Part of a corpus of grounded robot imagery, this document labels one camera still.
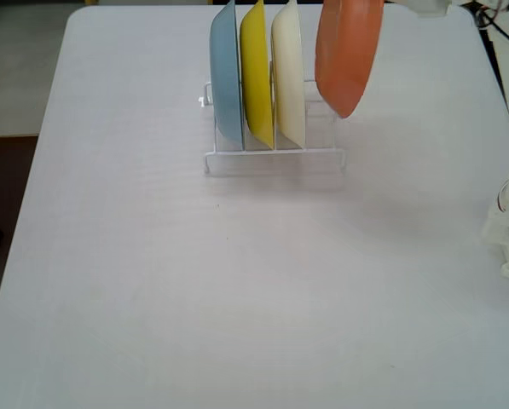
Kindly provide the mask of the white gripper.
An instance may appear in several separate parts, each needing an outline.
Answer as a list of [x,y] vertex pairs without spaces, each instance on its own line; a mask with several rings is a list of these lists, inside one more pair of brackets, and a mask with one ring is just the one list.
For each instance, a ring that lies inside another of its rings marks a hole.
[[449,0],[389,0],[408,8],[420,17],[442,17],[448,12]]

